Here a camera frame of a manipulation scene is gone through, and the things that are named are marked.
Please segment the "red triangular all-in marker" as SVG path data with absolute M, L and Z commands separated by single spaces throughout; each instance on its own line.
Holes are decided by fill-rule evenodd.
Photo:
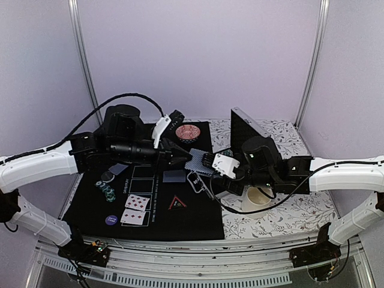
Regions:
M 187 205 L 178 196 L 174 196 L 168 210 L 184 209 L 186 207 Z

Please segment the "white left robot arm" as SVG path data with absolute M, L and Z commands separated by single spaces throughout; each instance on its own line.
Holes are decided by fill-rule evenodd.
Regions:
M 41 235 L 76 260 L 85 260 L 89 247 L 78 228 L 36 208 L 19 194 L 27 184 L 61 175 L 85 173 L 115 164 L 150 164 L 157 169 L 185 163 L 191 155 L 165 135 L 174 132 L 184 116 L 174 110 L 147 127 L 136 107 L 120 104 L 107 108 L 94 132 L 71 134 L 61 143 L 21 156 L 1 158 L 1 222 L 22 226 Z

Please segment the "green blue poker chip stack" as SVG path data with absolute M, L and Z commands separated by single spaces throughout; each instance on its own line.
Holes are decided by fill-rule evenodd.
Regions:
M 107 183 L 98 181 L 95 183 L 95 186 L 105 195 L 107 202 L 113 202 L 116 199 L 114 189 Z

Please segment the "clear acrylic dealer button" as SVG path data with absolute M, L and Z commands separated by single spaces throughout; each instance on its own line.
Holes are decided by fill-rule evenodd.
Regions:
M 101 175 L 101 180 L 105 183 L 110 183 L 114 180 L 115 178 L 115 175 L 110 172 L 110 171 L 106 171 L 104 172 L 102 175 Z

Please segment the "dealt blue card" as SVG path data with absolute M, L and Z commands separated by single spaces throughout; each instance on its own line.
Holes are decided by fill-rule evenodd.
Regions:
M 164 183 L 184 183 L 185 181 L 185 170 L 168 170 L 163 172 Z
M 116 164 L 109 168 L 109 172 L 114 175 L 119 175 L 122 173 L 128 166 L 124 164 Z

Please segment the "eight of diamonds card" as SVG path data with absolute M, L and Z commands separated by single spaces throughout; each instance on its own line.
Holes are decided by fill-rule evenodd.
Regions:
M 150 197 L 129 194 L 125 202 L 125 208 L 137 211 L 145 211 L 150 199 Z

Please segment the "blue playing card deck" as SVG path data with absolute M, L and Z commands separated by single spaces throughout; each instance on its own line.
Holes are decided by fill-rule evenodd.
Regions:
M 191 160 L 185 163 L 184 168 L 186 170 L 196 172 L 200 175 L 211 176 L 214 172 L 212 168 L 205 167 L 202 163 L 203 156 L 206 154 L 206 151 L 199 149 L 191 148 L 189 154 L 192 156 Z

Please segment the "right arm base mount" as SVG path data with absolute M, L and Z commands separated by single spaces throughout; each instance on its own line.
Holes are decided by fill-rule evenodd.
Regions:
M 341 256 L 340 246 L 329 241 L 328 230 L 330 225 L 330 223 L 326 223 L 320 228 L 315 244 L 289 250 L 289 259 L 292 261 L 294 268 L 330 261 L 325 266 L 308 270 L 309 276 L 318 282 L 332 278 Z

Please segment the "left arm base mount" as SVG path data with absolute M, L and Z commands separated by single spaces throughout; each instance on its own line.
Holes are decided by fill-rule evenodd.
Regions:
M 81 235 L 71 235 L 69 243 L 58 246 L 58 255 L 75 263 L 85 263 L 105 268 L 110 257 L 108 246 L 107 242 L 99 239 L 87 244 Z

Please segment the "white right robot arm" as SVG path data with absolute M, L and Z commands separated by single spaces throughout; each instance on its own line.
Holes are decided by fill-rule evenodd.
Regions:
M 205 153 L 205 167 L 221 175 L 219 185 L 241 194 L 244 187 L 270 188 L 287 197 L 329 190 L 370 190 L 368 198 L 342 218 L 320 228 L 310 249 L 314 261 L 322 262 L 334 247 L 383 219 L 383 157 L 366 160 L 329 160 L 311 156 L 283 159 L 274 140 L 254 136 L 233 157 Z

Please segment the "four of diamonds card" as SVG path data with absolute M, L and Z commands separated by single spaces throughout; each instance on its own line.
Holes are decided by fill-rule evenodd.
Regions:
M 146 216 L 146 211 L 125 209 L 121 217 L 122 224 L 141 226 Z

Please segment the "purple small blind button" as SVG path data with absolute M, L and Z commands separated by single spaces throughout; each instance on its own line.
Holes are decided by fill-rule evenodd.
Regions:
M 113 226 L 118 222 L 118 217 L 115 215 L 109 215 L 105 218 L 105 223 L 108 226 Z

